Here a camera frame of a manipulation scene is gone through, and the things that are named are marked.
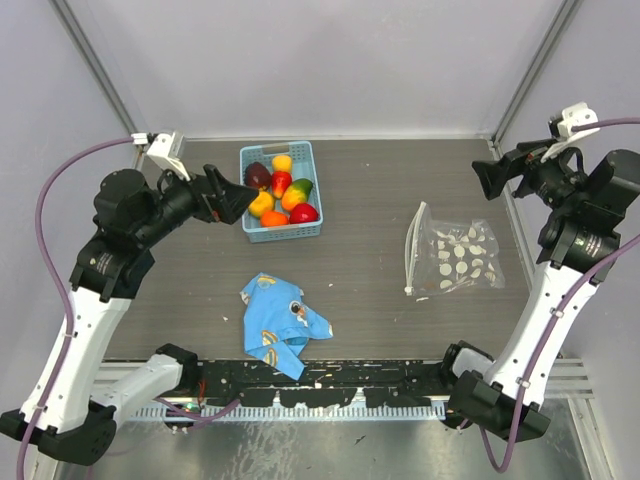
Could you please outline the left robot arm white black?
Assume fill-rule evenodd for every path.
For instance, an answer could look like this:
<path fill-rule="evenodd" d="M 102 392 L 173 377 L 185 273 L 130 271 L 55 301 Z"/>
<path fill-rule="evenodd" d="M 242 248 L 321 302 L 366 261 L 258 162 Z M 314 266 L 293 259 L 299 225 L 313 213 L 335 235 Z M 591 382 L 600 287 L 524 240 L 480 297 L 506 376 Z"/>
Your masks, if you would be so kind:
<path fill-rule="evenodd" d="M 165 344 L 137 370 L 100 393 L 93 384 L 117 325 L 154 264 L 151 249 L 195 218 L 233 224 L 258 196 L 213 165 L 187 179 L 162 172 L 150 187 L 123 169 L 105 177 L 94 199 L 95 235 L 81 249 L 66 290 L 71 326 L 64 325 L 30 398 L 1 416 L 1 431 L 55 460 L 89 466 L 108 450 L 118 427 L 146 403 L 200 384 L 195 353 Z"/>

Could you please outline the clear polka dot zip bag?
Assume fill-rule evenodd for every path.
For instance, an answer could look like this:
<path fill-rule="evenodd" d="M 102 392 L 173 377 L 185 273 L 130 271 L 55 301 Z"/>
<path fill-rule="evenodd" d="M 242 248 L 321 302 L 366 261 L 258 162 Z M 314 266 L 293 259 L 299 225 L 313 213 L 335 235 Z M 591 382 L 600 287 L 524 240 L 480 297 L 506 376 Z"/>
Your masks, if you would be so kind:
<path fill-rule="evenodd" d="M 505 287 L 499 244 L 489 223 L 436 220 L 426 202 L 419 204 L 406 233 L 404 271 L 404 293 L 409 297 Z"/>

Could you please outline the light blue plastic basket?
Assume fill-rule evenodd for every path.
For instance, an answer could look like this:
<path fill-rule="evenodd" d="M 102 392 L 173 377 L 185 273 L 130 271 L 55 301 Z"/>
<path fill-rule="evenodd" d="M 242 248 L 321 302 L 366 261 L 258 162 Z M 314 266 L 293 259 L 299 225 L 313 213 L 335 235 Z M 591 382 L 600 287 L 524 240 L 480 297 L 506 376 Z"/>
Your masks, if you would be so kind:
<path fill-rule="evenodd" d="M 242 217 L 252 243 L 314 237 L 323 209 L 313 148 L 308 141 L 246 146 L 240 150 L 241 179 L 259 195 Z"/>

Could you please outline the small orange fake tangerine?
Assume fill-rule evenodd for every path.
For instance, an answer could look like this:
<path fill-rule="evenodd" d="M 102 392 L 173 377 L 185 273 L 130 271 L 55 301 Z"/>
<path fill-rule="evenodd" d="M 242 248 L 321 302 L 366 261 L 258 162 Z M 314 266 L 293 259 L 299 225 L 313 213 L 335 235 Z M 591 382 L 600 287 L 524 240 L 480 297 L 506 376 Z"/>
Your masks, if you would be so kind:
<path fill-rule="evenodd" d="M 272 168 L 275 172 L 291 173 L 293 168 L 293 159 L 287 154 L 279 154 L 272 158 Z"/>

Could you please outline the bright orange fake ball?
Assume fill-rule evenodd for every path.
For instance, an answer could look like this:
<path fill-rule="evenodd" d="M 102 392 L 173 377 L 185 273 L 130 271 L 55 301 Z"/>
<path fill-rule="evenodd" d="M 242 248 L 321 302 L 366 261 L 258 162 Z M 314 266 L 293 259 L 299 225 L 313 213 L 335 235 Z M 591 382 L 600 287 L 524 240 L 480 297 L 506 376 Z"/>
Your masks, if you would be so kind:
<path fill-rule="evenodd" d="M 289 217 L 280 211 L 269 210 L 260 217 L 260 225 L 263 228 L 275 228 L 289 224 Z"/>

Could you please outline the red fake strawberry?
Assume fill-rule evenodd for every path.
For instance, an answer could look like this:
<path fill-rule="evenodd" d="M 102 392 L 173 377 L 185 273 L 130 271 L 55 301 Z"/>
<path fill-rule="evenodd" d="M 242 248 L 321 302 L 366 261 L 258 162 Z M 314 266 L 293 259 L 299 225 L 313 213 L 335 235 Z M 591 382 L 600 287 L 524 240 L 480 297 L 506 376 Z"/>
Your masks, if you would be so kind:
<path fill-rule="evenodd" d="M 287 172 L 274 172 L 271 176 L 271 192 L 280 200 L 292 183 L 292 176 Z"/>

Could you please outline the yellow fake lemon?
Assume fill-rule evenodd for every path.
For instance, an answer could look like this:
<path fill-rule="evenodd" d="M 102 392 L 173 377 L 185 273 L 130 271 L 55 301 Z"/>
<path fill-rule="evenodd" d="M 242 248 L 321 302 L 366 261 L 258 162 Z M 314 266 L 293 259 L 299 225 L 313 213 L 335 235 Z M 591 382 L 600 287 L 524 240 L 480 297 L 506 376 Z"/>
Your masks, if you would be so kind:
<path fill-rule="evenodd" d="M 258 196 L 251 202 L 248 211 L 254 218 L 260 219 L 266 212 L 273 211 L 275 199 L 270 192 L 260 190 Z"/>

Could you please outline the orange fake fruit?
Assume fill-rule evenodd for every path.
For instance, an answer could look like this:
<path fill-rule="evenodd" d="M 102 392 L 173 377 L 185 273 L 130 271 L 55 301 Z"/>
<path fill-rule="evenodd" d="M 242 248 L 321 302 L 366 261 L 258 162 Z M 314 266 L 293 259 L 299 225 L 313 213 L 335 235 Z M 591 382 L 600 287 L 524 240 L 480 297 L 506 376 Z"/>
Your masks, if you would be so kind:
<path fill-rule="evenodd" d="M 298 204 L 306 203 L 313 186 L 313 182 L 307 178 L 294 180 L 281 198 L 282 209 L 291 212 Z"/>

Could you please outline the blue patterned cloth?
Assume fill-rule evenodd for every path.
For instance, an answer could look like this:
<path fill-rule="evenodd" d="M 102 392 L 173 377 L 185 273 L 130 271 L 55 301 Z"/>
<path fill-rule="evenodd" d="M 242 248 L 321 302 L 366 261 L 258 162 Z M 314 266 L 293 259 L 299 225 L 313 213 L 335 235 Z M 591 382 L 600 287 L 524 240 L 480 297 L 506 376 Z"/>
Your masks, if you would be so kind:
<path fill-rule="evenodd" d="M 252 278 L 240 297 L 244 352 L 299 380 L 305 370 L 301 352 L 311 340 L 331 339 L 331 323 L 305 303 L 300 287 L 266 273 Z"/>

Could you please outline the dark red fake fruit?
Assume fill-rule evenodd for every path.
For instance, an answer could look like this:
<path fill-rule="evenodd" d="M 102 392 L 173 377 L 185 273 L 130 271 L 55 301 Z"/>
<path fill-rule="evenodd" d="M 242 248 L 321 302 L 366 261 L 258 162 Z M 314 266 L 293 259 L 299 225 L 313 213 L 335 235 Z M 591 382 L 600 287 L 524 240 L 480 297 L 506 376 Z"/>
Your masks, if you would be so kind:
<path fill-rule="evenodd" d="M 266 191 L 271 187 L 271 182 L 271 172 L 259 162 L 249 164 L 244 170 L 244 184 L 248 187 Z"/>

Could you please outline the red fake apple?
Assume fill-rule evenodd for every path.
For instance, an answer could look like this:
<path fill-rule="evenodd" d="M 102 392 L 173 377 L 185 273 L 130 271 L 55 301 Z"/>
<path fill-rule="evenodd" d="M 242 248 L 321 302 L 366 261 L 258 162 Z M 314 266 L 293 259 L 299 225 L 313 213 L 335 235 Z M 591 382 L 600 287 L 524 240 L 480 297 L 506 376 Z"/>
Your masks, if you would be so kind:
<path fill-rule="evenodd" d="M 312 223 L 319 220 L 319 212 L 309 203 L 297 204 L 289 214 L 290 224 Z"/>

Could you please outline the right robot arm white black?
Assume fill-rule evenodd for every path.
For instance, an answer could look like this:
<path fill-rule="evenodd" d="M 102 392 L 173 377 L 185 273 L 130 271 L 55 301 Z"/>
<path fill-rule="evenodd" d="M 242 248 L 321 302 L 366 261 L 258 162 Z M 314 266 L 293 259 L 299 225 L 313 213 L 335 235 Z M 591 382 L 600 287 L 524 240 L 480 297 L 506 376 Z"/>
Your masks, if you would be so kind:
<path fill-rule="evenodd" d="M 639 196 L 639 155 L 609 152 L 591 173 L 576 147 L 548 152 L 553 139 L 523 142 L 498 161 L 472 164 L 487 199 L 514 178 L 514 197 L 536 195 L 551 213 L 541 229 L 532 288 L 503 352 L 492 357 L 460 341 L 449 346 L 438 379 L 450 393 L 445 423 L 476 424 L 506 440 L 536 439 L 550 420 L 541 412 L 550 371 L 582 308 L 621 253 L 616 227 Z"/>

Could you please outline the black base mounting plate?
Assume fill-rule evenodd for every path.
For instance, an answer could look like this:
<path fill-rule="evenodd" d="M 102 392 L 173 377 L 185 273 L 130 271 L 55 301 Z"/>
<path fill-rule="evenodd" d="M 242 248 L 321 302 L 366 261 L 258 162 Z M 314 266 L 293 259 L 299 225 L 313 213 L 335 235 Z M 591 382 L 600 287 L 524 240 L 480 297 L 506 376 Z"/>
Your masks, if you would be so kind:
<path fill-rule="evenodd" d="M 217 360 L 198 366 L 194 392 L 210 406 L 346 407 L 361 395 L 378 408 L 429 406 L 449 389 L 440 365 L 425 360 L 312 360 L 297 380 L 258 360 Z"/>

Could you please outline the aluminium frame rail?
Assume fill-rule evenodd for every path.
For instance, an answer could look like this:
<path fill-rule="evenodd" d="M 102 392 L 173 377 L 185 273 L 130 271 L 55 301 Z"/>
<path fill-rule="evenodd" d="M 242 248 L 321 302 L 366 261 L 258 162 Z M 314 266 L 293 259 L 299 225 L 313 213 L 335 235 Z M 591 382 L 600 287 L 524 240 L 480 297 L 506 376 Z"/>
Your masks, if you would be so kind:
<path fill-rule="evenodd" d="M 594 392 L 580 359 L 557 359 L 547 376 L 545 399 L 593 399 Z"/>

